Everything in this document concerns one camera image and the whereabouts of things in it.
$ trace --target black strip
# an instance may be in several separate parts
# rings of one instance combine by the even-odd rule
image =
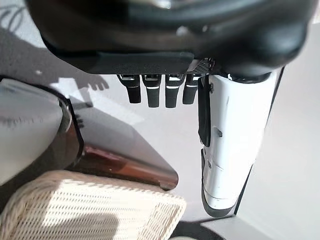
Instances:
[[[274,92],[273,92],[272,101],[271,101],[270,112],[271,112],[271,109],[272,109],[272,107],[273,107],[273,105],[274,105],[274,102],[275,102],[275,99],[276,99],[276,95],[277,95],[277,92],[278,92],[278,89],[279,89],[279,86],[280,86],[280,82],[281,82],[282,76],[283,76],[284,71],[285,71],[285,67],[286,67],[286,66],[284,66],[283,68],[281,68],[281,71],[280,71],[278,80],[277,80],[277,82],[276,82],[276,85],[275,85],[275,88],[274,88]]]
[[[200,139],[206,147],[209,147],[211,140],[209,75],[204,77],[204,85],[201,80],[198,81],[198,120]]]
[[[244,185],[243,185],[243,188],[242,188],[242,190],[241,190],[241,192],[240,192],[238,201],[236,202],[236,206],[235,206],[234,213],[233,213],[234,215],[237,215],[237,212],[238,212],[238,209],[239,209],[239,206],[240,206],[240,202],[241,202],[242,197],[243,197],[243,195],[244,195],[244,193],[245,193],[245,188],[246,188],[246,186],[247,186],[247,182],[248,182],[248,179],[249,179],[251,170],[252,170],[252,166],[251,166],[251,168],[250,168],[250,171],[249,171],[248,176],[246,177],[246,180],[245,180],[245,183],[244,183]]]

